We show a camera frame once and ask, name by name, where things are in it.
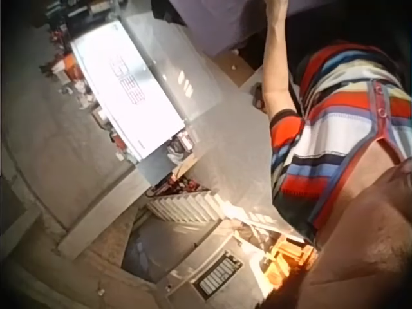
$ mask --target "orange object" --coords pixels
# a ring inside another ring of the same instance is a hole
[[[70,80],[80,80],[84,78],[83,72],[77,64],[74,54],[70,53],[69,55],[66,55],[63,61],[64,71],[66,71],[66,74]]]

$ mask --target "striped shirt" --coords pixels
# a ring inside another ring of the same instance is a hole
[[[380,50],[337,44],[314,54],[303,75],[302,114],[270,122],[272,196],[280,215],[308,241],[366,148],[384,140],[400,160],[412,156],[411,97]]]

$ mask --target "vent grate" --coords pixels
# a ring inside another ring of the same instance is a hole
[[[225,252],[193,285],[204,300],[207,300],[225,285],[242,266],[241,261]]]

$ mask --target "staircase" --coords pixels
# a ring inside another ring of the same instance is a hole
[[[164,221],[210,222],[225,217],[224,203],[217,194],[207,191],[153,198],[147,208]]]

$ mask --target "wall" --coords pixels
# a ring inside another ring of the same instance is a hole
[[[155,289],[101,260],[85,254],[68,261],[56,254],[55,243],[35,225],[9,256],[31,276],[57,293],[89,308],[157,309]],[[104,290],[103,297],[97,294]]]

